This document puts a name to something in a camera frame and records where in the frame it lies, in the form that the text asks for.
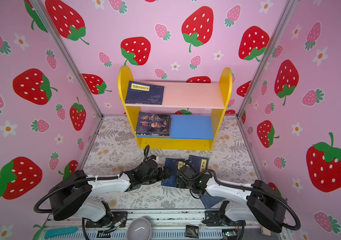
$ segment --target pink wall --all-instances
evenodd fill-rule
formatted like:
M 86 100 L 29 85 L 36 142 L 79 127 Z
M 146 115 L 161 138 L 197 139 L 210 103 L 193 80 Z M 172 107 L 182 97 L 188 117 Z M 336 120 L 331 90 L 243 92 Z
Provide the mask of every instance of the pink wall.
M 68 81 L 69 69 L 51 37 L 39 28 L 44 29 L 40 23 L 34 22 L 33 30 L 32 21 L 23 1 L 0 1 L 0 47 L 10 49 L 8 55 L 0 52 L 0 239 L 1 235 L 9 239 L 33 238 L 39 230 L 34 225 L 42 226 L 47 217 L 34 213 L 34 204 L 62 180 L 58 171 L 64 173 L 70 161 L 80 160 L 83 150 L 79 149 L 78 138 L 82 138 L 85 148 L 97 122 L 76 81 Z M 49 49 L 55 56 L 48 61 Z M 35 70 L 20 75 L 29 69 Z M 42 73 L 58 90 L 52 89 L 49 101 L 47 81 L 44 86 L 40 83 Z M 70 120 L 76 97 L 87 114 L 80 131 Z M 63 106 L 65 115 L 63 110 L 57 113 L 57 104 Z M 40 119 L 43 121 L 35 132 L 32 122 Z M 47 130 L 44 121 L 49 124 Z M 58 157 L 51 158 L 55 152 Z
M 308 40 L 308 46 L 313 45 L 312 41 L 316 44 L 307 51 Z M 249 129 L 248 137 L 266 182 L 278 187 L 301 220 L 302 227 L 294 233 L 295 239 L 338 240 L 341 239 L 340 2 L 299 2 L 279 45 L 282 53 L 270 58 L 252 95 L 252 103 L 246 108 L 244 125 Z M 281 91 L 283 84 L 289 88 Z M 279 136 L 272 145 L 270 124 L 274 136 Z M 330 132 L 334 137 L 333 148 L 329 146 Z M 290 224 L 294 223 L 291 217 L 288 219 Z
M 134 49 L 133 52 L 137 55 L 133 60 L 138 63 L 138 66 L 132 65 L 130 62 L 126 63 L 131 68 L 136 80 L 187 81 L 192 77 L 207 76 L 212 82 L 218 82 L 223 68 L 230 67 L 235 74 L 231 97 L 235 99 L 235 103 L 228 110 L 238 112 L 243 96 L 238 95 L 236 91 L 238 88 L 242 89 L 242 85 L 251 80 L 258 65 L 255 58 L 249 61 L 240 58 L 240 45 L 242 58 L 251 52 L 248 46 L 252 49 L 257 47 L 259 50 L 265 46 L 268 43 L 266 41 L 267 35 L 272 35 L 286 1 L 222 0 L 215 3 L 208 0 L 116 1 L 120 2 L 121 5 L 111 5 L 110 2 L 101 0 L 99 5 L 96 0 L 64 0 L 64 3 L 58 0 L 45 1 L 48 12 L 58 31 L 61 32 L 62 39 L 81 73 L 100 77 L 106 82 L 106 89 L 111 91 L 94 95 L 99 107 L 105 114 L 124 113 L 119 99 L 117 79 L 119 69 L 127 59 L 122 55 L 120 47 L 121 43 L 123 43 L 123 47 L 127 43 L 129 46 L 134 45 L 134 41 L 145 42 L 145 46 L 150 45 L 150 48 L 146 47 L 147 51 L 150 49 L 149 55 L 145 56 L 146 58 L 142 55 L 144 50 L 138 53 L 139 48 L 126 48 L 124 50 L 125 54 L 128 54 L 126 51 L 132 52 Z M 188 19 L 197 10 L 196 16 L 198 18 L 196 17 L 196 20 L 194 17 Z M 78 32 L 76 30 L 74 35 L 70 35 L 67 39 L 68 31 L 71 31 L 68 26 L 72 24 L 76 29 L 85 26 L 86 31 Z M 245 47 L 241 39 L 244 35 L 245 40 L 249 40 L 249 33 L 245 33 L 245 31 L 252 26 L 257 26 L 260 29 L 250 29 L 249 33 L 252 33 L 252 37 Z M 188 50 L 190 43 L 184 40 L 182 29 L 186 33 L 187 41 L 193 43 L 191 53 Z M 257 31 L 259 35 L 254 36 L 253 33 Z M 192 42 L 189 39 L 188 35 L 192 32 L 199 34 L 197 42 Z M 80 36 L 89 45 L 79 39 Z M 146 40 L 138 38 L 131 39 L 131 42 L 125 41 L 125 39 L 133 37 L 144 37 Z M 99 59 L 99 52 L 104 53 L 102 54 L 102 61 Z M 201 57 L 201 63 L 197 69 L 192 70 L 190 61 L 195 56 Z M 179 109 L 169 110 L 173 111 L 171 113 L 175 113 Z M 192 113 L 210 112 L 209 109 L 189 109 L 189 111 Z

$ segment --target blue shelf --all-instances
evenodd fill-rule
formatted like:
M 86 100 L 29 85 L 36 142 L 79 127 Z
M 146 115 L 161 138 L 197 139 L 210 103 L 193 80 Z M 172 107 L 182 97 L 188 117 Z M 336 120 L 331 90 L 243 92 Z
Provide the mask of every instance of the blue shelf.
M 201 115 L 172 115 L 169 137 L 137 135 L 142 138 L 165 139 L 202 139 L 213 140 L 213 129 L 210 116 Z

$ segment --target pink shelf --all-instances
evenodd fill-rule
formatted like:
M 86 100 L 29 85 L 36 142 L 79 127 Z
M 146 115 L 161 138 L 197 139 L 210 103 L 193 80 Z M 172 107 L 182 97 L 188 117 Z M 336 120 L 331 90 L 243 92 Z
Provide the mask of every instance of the pink shelf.
M 140 81 L 140 83 L 164 86 L 163 104 L 125 104 L 126 106 L 225 109 L 218 83 L 176 83 L 151 81 Z

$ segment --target book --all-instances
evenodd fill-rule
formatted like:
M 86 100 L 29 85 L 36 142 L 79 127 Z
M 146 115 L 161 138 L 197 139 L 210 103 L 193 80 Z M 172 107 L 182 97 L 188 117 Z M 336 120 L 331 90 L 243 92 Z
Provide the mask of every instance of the book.
M 208 169 L 209 158 L 207 157 L 189 155 L 189 160 L 192 162 L 192 165 L 197 172 L 202 172 Z M 212 197 L 208 195 L 201 196 L 201 202 L 207 210 L 224 199 L 225 198 L 223 197 Z
M 129 81 L 125 103 L 162 105 L 163 96 L 164 86 Z
M 137 135 L 169 137 L 171 123 L 170 115 L 139 112 L 135 133 Z
M 165 159 L 165 166 L 170 169 L 171 175 L 167 179 L 164 179 L 161 181 L 161 186 L 167 186 L 167 187 L 179 187 L 180 184 L 180 176 L 177 175 L 177 170 L 174 166 L 174 160 L 185 160 L 180 158 L 166 158 Z M 178 169 L 180 169 L 183 165 L 185 165 L 184 162 L 178 162 Z

